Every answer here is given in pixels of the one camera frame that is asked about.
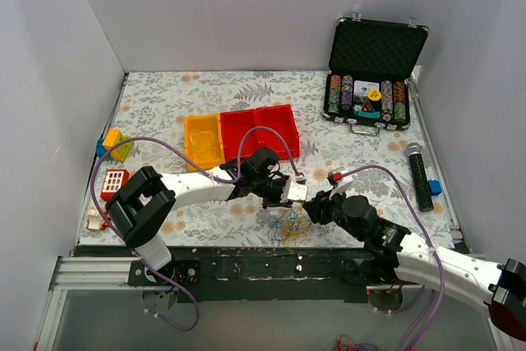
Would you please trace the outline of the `red plastic bin tray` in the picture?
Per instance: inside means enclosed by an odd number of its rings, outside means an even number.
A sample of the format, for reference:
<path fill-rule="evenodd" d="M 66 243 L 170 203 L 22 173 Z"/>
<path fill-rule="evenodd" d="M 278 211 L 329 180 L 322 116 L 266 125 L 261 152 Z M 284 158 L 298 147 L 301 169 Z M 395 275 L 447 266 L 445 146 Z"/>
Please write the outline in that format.
<path fill-rule="evenodd" d="M 237 158 L 242 138 L 253 127 L 275 130 L 287 143 L 292 157 L 296 159 L 300 156 L 299 133 L 290 104 L 224 112 L 220 114 L 220 126 L 226 161 Z M 247 137 L 242 148 L 242 157 L 251 156 L 262 146 L 272 149 L 280 159 L 288 159 L 288 153 L 281 140 L 274 133 L 264 129 L 257 129 Z"/>

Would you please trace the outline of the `yellow plastic bin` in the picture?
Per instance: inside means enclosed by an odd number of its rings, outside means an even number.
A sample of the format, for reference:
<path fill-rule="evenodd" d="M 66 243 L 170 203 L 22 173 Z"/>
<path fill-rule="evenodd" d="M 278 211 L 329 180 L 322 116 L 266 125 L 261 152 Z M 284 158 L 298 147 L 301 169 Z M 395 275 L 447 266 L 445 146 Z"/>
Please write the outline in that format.
<path fill-rule="evenodd" d="M 187 117 L 184 121 L 185 156 L 204 170 L 224 163 L 224 145 L 218 113 Z"/>

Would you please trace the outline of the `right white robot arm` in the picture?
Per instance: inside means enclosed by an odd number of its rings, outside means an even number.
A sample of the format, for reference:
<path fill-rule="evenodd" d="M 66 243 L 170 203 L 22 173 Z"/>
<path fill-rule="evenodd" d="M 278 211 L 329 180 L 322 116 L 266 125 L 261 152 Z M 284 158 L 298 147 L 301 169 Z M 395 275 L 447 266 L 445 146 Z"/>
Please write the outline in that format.
<path fill-rule="evenodd" d="M 364 196 L 319 192 L 303 204 L 315 224 L 334 223 L 362 242 L 375 260 L 373 276 L 420 284 L 455 298 L 491 318 L 507 335 L 525 339 L 525 265 L 480 260 L 431 247 L 404 226 L 380 217 Z"/>

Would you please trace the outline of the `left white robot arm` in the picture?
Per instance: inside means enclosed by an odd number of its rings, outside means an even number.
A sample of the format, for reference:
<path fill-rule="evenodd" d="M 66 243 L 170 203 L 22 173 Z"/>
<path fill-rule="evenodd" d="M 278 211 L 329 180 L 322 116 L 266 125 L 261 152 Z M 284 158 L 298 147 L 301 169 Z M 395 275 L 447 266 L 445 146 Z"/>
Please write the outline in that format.
<path fill-rule="evenodd" d="M 162 174 L 141 168 L 106 202 L 105 209 L 126 246 L 147 264 L 155 284 L 174 277 L 173 256 L 159 233 L 173 209 L 207 201 L 231 201 L 254 194 L 263 206 L 290 206 L 294 179 L 274 167 L 278 155 L 262 147 L 240 163 L 233 160 L 203 173 Z"/>

